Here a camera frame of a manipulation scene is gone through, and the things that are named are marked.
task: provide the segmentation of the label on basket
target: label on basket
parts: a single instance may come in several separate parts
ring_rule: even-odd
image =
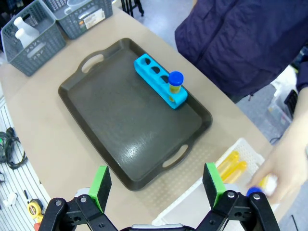
[[[96,12],[90,14],[88,17],[84,19],[85,25],[87,29],[90,29],[92,26],[98,24],[101,20],[105,19],[105,12],[103,9],[99,9]]]

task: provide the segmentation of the white perforated basket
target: white perforated basket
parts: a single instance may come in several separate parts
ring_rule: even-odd
[[[216,167],[218,167],[232,151],[237,151],[239,153],[240,161],[244,160],[247,162],[247,171],[238,178],[235,185],[226,187],[227,190],[240,191],[243,195],[246,195],[246,184],[264,162],[264,158],[256,153],[244,138],[240,138],[221,156],[221,158],[219,158],[216,162]],[[265,193],[271,194],[275,187],[275,178],[269,177]],[[197,228],[210,209],[201,177],[183,195],[160,213],[157,218],[153,220],[152,225],[180,223]],[[224,231],[243,231],[243,228],[238,221],[229,221]]]

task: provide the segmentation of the beige tabletop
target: beige tabletop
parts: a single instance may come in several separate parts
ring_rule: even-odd
[[[114,9],[114,15],[80,38],[68,41],[33,76],[13,66],[0,67],[0,78],[16,131],[27,156],[51,197],[70,200],[80,188],[89,187],[96,170],[105,165],[58,95],[61,83],[94,51],[106,49],[119,39],[130,38],[167,71],[179,70],[184,87],[212,114],[212,127],[196,143],[189,156],[160,175],[139,192],[127,190],[111,172],[112,188],[106,214],[118,229],[150,224],[202,175],[205,162],[216,161],[240,137],[263,156],[271,145],[210,80],[176,50],[138,21]],[[280,219],[294,196],[276,211]]]

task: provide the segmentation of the blue cap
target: blue cap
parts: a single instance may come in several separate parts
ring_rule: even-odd
[[[173,71],[169,74],[169,83],[172,86],[180,86],[184,81],[184,76],[179,71]]]
[[[256,193],[256,192],[262,192],[262,189],[260,187],[251,187],[250,189],[248,189],[247,195],[246,196],[250,196],[250,194],[252,193]]]

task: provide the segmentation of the jacket sleeve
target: jacket sleeve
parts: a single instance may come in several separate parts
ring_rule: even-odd
[[[308,61],[300,64],[296,85],[298,92],[306,87],[308,87]]]

